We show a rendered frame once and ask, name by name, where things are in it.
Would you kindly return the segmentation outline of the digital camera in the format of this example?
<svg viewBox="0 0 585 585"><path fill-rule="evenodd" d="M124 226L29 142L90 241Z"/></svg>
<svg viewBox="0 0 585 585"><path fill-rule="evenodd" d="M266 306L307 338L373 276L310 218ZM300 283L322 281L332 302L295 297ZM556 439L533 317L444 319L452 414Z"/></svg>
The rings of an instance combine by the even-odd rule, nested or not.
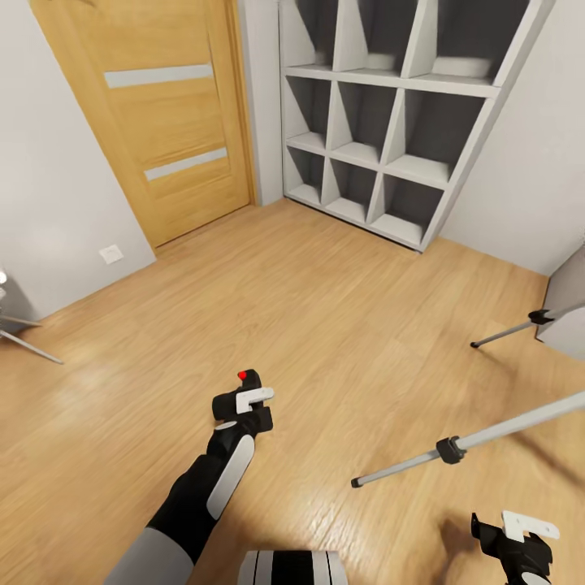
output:
<svg viewBox="0 0 585 585"><path fill-rule="evenodd" d="M241 387L238 387L234 392L224 393L213 398L212 411L216 421L224 421L227 416L237 414L236 394L262 388L260 377L254 369L242 371L238 376L242 379ZM264 407L263 401L249 405L252 406L253 410Z"/></svg>

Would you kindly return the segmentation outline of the camera tripod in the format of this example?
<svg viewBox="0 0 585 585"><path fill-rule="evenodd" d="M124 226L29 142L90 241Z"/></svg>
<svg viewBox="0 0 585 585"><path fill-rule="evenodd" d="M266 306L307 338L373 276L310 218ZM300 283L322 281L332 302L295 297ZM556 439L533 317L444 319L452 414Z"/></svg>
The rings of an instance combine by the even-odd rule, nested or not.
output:
<svg viewBox="0 0 585 585"><path fill-rule="evenodd" d="M585 306L585 297L579 298L567 303L554 310L535 310L528 314L531 319L528 322L517 325L507 331L503 331L494 336L490 336L485 340L481 340L478 343L471 343L472 347L478 348L480 345L486 344L493 340L501 337L510 335L514 332L521 331L522 329L534 326L536 324L546 324L552 322L558 316L567 314L570 311L583 308ZM472 448L479 444L486 443L488 441L506 436L516 431L521 431L525 428L534 426L539 423L551 420L553 418L560 417L562 415L570 414L576 410L585 409L585 390L569 395L560 400L549 403L548 405L541 406L538 409L528 411L528 413L520 414L515 418L508 419L507 421L500 422L494 426L483 429L482 431L475 432L459 439L459 436L453 436L451 439L446 438L440 440L436 444L436 449L430 452L423 453L417 457L410 458L409 460L397 463L394 466L387 467L384 470L377 471L376 473L364 476L364 478L356 478L351 480L353 488L363 487L363 484L372 482L376 479L381 479L388 475L395 474L402 470L407 470L410 467L421 465L425 462L432 461L442 457L442 460L447 464L455 464L464 458L464 454L467 453L468 448Z"/></svg>

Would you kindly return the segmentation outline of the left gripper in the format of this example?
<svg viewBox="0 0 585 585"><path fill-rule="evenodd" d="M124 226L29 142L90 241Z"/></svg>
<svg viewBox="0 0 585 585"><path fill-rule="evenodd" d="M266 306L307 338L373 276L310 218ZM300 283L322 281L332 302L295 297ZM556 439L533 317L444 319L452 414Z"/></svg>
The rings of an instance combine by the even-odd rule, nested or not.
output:
<svg viewBox="0 0 585 585"><path fill-rule="evenodd" d="M273 421L269 406L254 409L252 412L229 415L225 418L224 422L228 422L228 420L236 420L237 418L247 418L250 420L255 428L255 436L257 436L258 433L273 430Z"/></svg>

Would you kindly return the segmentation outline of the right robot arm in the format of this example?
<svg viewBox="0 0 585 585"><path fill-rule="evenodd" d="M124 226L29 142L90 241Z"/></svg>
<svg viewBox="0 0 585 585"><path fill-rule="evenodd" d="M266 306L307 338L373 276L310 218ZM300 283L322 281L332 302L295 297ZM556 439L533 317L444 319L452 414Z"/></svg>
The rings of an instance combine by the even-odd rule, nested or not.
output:
<svg viewBox="0 0 585 585"><path fill-rule="evenodd" d="M471 533L481 540L483 553L500 559L507 585L552 585L546 577L553 563L552 550L538 535L559 539L559 530L550 522L508 510L502 510L501 517L504 526L498 528L479 522L472 513Z"/></svg>

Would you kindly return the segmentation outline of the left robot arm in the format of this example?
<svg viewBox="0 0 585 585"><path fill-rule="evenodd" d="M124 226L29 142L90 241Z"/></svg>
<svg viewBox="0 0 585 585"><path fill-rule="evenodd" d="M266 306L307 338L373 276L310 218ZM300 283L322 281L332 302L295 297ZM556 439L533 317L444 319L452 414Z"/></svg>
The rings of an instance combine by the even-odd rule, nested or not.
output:
<svg viewBox="0 0 585 585"><path fill-rule="evenodd" d="M272 388L236 394L237 414L214 429L206 453L176 480L169 496L100 585L186 585L210 533L255 452L254 437L273 430Z"/></svg>

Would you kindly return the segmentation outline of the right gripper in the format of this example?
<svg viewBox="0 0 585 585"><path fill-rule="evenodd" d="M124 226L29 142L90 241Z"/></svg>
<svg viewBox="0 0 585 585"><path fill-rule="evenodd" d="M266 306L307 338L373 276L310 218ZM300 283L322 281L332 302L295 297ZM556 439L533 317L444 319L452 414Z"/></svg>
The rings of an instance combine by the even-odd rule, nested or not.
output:
<svg viewBox="0 0 585 585"><path fill-rule="evenodd" d="M529 532L529 531L528 531ZM481 540L481 549L484 554L500 559L504 567L504 559L509 554L523 554L531 559L542 571L549 576L549 563L553 563L551 548L535 533L523 536L524 542L507 538L502 528L479 522L476 513L471 517L471 533Z"/></svg>

